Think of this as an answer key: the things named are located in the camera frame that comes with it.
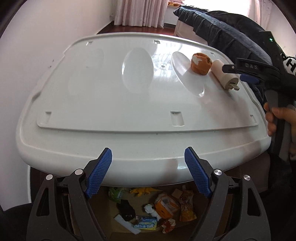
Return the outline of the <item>person right hand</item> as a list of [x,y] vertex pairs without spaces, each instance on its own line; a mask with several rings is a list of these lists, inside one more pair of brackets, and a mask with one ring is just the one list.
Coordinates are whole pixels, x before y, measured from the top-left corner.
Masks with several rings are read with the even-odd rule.
[[271,137],[276,132],[275,119],[285,120],[291,125],[291,136],[295,138],[295,124],[296,124],[296,112],[289,108],[270,108],[266,102],[263,106],[266,111],[265,119],[267,121],[267,134]]

